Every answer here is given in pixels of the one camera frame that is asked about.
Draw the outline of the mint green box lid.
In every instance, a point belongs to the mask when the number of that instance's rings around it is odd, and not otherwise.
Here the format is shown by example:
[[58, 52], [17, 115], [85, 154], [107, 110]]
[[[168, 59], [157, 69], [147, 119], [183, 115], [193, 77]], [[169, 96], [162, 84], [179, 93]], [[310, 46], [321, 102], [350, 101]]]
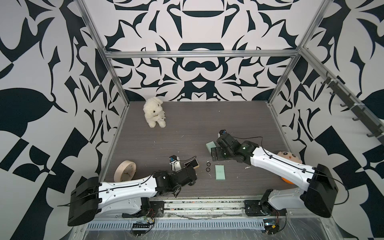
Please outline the mint green box lid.
[[216, 180], [222, 181], [226, 179], [225, 167], [223, 165], [215, 165]]

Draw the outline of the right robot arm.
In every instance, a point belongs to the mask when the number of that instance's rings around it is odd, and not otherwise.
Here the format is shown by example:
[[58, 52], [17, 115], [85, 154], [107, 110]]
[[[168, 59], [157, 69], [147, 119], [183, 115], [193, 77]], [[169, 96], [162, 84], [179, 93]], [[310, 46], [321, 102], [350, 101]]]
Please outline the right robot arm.
[[234, 160], [261, 168], [296, 186], [266, 190], [261, 200], [246, 208], [248, 216], [278, 216], [284, 215], [287, 209], [307, 208], [320, 217], [331, 217], [339, 190], [326, 166], [296, 163], [266, 150], [261, 144], [240, 143], [225, 130], [219, 132], [216, 142], [218, 146], [211, 149], [213, 161]]

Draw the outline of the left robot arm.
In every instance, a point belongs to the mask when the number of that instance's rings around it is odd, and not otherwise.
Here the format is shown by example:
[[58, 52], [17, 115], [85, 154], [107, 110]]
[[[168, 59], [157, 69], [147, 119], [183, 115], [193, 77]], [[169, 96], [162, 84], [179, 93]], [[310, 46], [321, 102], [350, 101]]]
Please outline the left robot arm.
[[143, 217], [151, 209], [151, 198], [177, 195], [182, 187], [192, 186], [196, 180], [192, 166], [177, 172], [157, 171], [143, 179], [119, 183], [90, 178], [71, 192], [68, 226], [83, 225], [95, 217]]

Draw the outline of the mint green box left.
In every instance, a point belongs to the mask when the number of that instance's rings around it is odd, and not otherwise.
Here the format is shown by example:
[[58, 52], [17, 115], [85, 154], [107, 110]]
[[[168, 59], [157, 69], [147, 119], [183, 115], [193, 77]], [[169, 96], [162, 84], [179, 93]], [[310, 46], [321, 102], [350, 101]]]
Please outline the mint green box left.
[[211, 142], [206, 143], [206, 147], [207, 147], [209, 153], [211, 154], [212, 149], [216, 148], [217, 146], [216, 146], [215, 142], [211, 141]]

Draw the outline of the beige round clock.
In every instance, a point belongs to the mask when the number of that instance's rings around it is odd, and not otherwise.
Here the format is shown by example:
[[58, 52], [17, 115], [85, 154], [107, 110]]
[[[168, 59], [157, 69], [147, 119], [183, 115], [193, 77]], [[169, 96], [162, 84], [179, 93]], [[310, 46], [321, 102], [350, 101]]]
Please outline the beige round clock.
[[115, 171], [114, 181], [116, 183], [131, 181], [137, 170], [136, 163], [132, 161], [122, 162]]

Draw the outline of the left electronics board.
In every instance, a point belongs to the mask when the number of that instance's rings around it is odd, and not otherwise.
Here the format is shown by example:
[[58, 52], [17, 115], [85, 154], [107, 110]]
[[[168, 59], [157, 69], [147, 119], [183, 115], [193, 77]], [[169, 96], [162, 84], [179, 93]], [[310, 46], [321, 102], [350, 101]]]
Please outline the left electronics board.
[[141, 236], [148, 233], [154, 225], [155, 223], [133, 223], [131, 227], [131, 234], [136, 237]]

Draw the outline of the electronics board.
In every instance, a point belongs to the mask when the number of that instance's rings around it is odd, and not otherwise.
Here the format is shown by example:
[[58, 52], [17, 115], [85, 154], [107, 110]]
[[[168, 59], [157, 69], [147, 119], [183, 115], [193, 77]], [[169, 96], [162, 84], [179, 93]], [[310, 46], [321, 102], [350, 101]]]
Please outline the electronics board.
[[133, 223], [131, 227], [131, 234], [136, 237], [141, 236], [148, 233], [154, 225], [155, 223]]
[[267, 235], [275, 235], [280, 230], [279, 221], [276, 219], [263, 219], [263, 232]]

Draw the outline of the orange plush doll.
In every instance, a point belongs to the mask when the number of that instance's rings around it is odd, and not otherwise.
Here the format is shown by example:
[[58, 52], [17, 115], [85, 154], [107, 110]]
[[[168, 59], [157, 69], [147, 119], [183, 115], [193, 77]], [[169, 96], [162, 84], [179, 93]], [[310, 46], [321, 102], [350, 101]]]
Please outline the orange plush doll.
[[284, 151], [280, 151], [277, 153], [278, 156], [280, 157], [283, 157], [285, 159], [288, 159], [290, 161], [293, 161], [295, 163], [298, 163], [298, 164], [302, 164], [303, 161], [299, 159], [298, 156], [296, 156], [295, 154], [291, 153], [291, 152], [284, 152]]

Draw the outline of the white plush bunny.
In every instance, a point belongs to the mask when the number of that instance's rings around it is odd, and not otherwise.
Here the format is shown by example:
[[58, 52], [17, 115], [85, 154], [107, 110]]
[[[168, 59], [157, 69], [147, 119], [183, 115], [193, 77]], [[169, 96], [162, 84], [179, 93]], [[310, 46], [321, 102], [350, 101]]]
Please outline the white plush bunny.
[[158, 124], [161, 128], [166, 127], [166, 117], [162, 104], [163, 101], [157, 97], [149, 98], [144, 104], [143, 111], [145, 119], [150, 128], [154, 128], [156, 124]]

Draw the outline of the right electronics board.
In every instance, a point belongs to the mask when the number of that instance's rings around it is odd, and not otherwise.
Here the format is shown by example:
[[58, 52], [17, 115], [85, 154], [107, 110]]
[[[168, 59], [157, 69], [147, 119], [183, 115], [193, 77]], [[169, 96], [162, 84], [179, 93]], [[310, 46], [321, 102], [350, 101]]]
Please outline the right electronics board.
[[276, 219], [263, 219], [263, 232], [267, 235], [275, 235], [280, 230], [279, 221]]

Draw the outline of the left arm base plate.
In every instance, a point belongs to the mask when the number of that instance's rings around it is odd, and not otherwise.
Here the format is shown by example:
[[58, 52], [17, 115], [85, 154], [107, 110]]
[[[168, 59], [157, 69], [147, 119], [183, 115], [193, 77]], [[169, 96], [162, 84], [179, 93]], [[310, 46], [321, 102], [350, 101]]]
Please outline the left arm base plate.
[[164, 201], [149, 201], [144, 202], [142, 208], [136, 214], [122, 213], [122, 218], [141, 218], [141, 217], [162, 217], [164, 215], [165, 202]]

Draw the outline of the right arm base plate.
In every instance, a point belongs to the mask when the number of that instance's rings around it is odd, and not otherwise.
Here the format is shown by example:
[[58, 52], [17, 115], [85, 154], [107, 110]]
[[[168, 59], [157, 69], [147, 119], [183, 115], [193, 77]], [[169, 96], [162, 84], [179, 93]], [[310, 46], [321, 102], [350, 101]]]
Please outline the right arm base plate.
[[244, 200], [245, 214], [248, 217], [286, 216], [287, 210], [276, 210], [268, 202], [261, 200]]

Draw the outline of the wall hook rack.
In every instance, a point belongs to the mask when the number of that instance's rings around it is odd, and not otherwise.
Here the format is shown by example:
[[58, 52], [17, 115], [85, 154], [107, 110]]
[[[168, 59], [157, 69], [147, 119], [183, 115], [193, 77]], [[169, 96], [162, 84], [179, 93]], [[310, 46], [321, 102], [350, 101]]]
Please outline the wall hook rack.
[[331, 89], [329, 111], [331, 112], [332, 101], [335, 96], [342, 101], [340, 107], [347, 111], [352, 111], [356, 116], [353, 121], [360, 121], [371, 133], [368, 138], [375, 137], [382, 145], [384, 144], [384, 123], [381, 121], [358, 97], [349, 90], [342, 80], [332, 78], [329, 72], [320, 74], [324, 79], [322, 86], [326, 85]]

